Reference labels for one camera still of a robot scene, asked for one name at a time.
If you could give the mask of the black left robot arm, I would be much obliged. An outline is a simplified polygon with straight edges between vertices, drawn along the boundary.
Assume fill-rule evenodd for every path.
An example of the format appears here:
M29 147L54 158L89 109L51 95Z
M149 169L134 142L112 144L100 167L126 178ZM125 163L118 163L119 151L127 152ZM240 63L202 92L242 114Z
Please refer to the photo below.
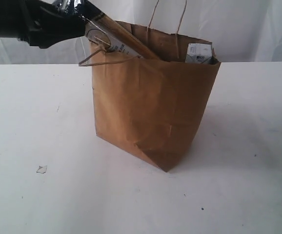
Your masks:
M188 152L221 63L188 61L188 47L211 42L114 21L87 0L0 0L0 38L47 49L89 39L96 134L165 171Z

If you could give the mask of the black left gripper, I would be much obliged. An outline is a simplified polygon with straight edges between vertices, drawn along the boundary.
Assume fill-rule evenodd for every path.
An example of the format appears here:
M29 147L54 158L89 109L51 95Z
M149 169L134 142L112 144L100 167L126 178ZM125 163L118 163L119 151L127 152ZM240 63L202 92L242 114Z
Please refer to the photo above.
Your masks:
M76 12L74 3L73 0L56 0L53 3L20 0L23 27L19 40L29 46L47 49L58 42L82 37L85 21Z

